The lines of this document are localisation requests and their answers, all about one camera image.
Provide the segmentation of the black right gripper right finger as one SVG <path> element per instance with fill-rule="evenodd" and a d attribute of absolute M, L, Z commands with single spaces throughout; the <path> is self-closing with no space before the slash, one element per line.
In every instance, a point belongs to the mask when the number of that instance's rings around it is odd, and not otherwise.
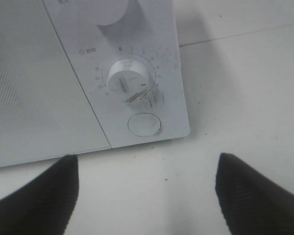
<path fill-rule="evenodd" d="M 294 194 L 233 154 L 221 153 L 216 195 L 233 235 L 294 235 Z"/>

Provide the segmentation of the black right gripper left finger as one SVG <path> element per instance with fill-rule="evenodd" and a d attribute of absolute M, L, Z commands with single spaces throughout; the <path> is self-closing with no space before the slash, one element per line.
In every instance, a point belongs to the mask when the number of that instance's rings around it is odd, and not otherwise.
<path fill-rule="evenodd" d="M 78 158 L 62 157 L 0 200 L 0 235 L 62 235 L 78 198 Z"/>

